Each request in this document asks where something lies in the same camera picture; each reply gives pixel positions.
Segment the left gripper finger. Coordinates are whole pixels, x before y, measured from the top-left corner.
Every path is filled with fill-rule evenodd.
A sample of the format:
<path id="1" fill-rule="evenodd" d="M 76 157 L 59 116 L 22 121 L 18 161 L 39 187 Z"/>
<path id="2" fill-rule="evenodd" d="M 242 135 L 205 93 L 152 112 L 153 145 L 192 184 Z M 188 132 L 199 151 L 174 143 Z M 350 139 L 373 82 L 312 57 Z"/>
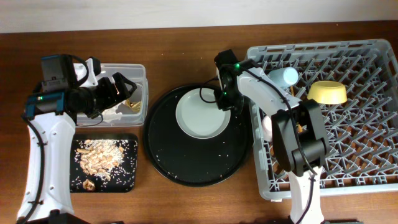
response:
<path id="1" fill-rule="evenodd" d="M 109 109 L 116 109 L 123 101 L 130 97 L 129 94 L 116 94 L 116 95 L 95 95 L 93 103 L 86 113 L 89 118 L 96 118 L 104 111 Z"/>
<path id="2" fill-rule="evenodd" d="M 137 90 L 137 85 L 119 72 L 113 74 L 112 78 L 120 96 L 132 96 Z"/>

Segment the white tissue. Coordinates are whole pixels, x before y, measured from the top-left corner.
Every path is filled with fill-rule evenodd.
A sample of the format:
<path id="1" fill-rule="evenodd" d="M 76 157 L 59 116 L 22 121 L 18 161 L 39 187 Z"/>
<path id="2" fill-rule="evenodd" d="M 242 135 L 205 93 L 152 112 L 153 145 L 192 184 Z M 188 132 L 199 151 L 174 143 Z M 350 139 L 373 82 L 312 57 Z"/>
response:
<path id="1" fill-rule="evenodd" d="M 132 114 L 132 110 L 125 104 L 118 104 L 110 109 L 106 109 L 102 112 L 102 115 L 122 115 L 122 114 Z"/>

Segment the gold foil wrapper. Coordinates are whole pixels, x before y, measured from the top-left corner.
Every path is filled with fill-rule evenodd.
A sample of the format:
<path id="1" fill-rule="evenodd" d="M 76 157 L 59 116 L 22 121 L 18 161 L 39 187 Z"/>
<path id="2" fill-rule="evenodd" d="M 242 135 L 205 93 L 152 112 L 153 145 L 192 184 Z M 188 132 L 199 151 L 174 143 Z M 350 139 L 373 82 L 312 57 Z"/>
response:
<path id="1" fill-rule="evenodd" d="M 141 102 L 140 101 L 130 101 L 127 99 L 124 104 L 134 113 L 138 113 L 141 110 Z"/>

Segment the light grey plate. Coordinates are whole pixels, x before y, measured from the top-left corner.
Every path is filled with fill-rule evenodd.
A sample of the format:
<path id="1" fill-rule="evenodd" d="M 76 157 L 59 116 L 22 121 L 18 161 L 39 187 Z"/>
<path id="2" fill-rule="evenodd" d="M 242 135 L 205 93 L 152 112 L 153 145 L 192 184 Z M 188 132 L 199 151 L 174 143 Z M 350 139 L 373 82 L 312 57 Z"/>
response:
<path id="1" fill-rule="evenodd" d="M 230 111 L 219 110 L 214 90 L 196 88 L 179 99 L 175 117 L 180 129 L 196 139 L 210 139 L 221 134 L 231 119 Z"/>

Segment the pink cup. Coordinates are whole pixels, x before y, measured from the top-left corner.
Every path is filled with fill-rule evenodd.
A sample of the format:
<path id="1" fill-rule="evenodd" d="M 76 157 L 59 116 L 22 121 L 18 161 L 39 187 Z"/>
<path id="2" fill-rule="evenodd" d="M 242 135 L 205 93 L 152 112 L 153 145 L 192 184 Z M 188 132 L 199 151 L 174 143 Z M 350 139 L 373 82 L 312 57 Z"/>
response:
<path id="1" fill-rule="evenodd" d="M 265 116 L 262 120 L 262 132 L 264 135 L 264 140 L 267 142 L 272 142 L 272 121 L 269 116 Z"/>

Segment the light blue cup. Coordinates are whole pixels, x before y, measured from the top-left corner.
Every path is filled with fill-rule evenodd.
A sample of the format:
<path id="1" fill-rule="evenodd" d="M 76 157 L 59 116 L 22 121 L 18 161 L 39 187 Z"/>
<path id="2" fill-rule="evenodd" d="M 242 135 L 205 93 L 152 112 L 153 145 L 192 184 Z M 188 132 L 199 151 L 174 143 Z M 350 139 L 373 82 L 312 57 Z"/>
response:
<path id="1" fill-rule="evenodd" d="M 299 80 L 299 73 L 292 67 L 273 70 L 268 74 L 269 78 L 280 88 L 286 89 L 295 85 Z"/>

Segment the yellow bowl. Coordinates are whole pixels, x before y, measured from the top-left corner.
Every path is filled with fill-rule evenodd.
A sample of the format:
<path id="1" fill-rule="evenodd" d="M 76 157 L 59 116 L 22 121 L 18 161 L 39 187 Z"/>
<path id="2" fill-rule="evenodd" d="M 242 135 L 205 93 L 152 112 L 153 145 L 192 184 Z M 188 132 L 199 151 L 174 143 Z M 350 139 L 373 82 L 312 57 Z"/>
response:
<path id="1" fill-rule="evenodd" d="M 311 85 L 307 98 L 319 104 L 337 105 L 347 101 L 346 87 L 334 81 L 318 81 Z"/>

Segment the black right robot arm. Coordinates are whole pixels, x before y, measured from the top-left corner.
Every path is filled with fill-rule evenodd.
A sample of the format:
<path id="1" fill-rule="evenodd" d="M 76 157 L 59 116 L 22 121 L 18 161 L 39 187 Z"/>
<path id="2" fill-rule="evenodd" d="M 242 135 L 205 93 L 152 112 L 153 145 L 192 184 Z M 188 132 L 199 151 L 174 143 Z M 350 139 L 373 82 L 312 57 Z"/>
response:
<path id="1" fill-rule="evenodd" d="M 220 91 L 217 107 L 240 113 L 244 99 L 255 102 L 271 118 L 272 149 L 278 165 L 288 173 L 292 223 L 323 223 L 320 176 L 330 151 L 319 104 L 283 90 L 252 59 L 239 61 L 232 50 L 214 58 Z"/>

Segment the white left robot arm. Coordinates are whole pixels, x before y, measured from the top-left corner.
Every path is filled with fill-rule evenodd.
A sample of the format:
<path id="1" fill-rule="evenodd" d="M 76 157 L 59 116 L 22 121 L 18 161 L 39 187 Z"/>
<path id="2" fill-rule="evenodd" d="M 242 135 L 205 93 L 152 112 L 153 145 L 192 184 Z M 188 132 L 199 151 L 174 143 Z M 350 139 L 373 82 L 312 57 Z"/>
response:
<path id="1" fill-rule="evenodd" d="M 21 116 L 29 130 L 27 183 L 17 223 L 83 223 L 70 196 L 70 153 L 78 114 L 94 119 L 128 99 L 137 86 L 119 72 L 97 76 L 101 62 L 75 55 L 42 57 L 44 79 Z"/>

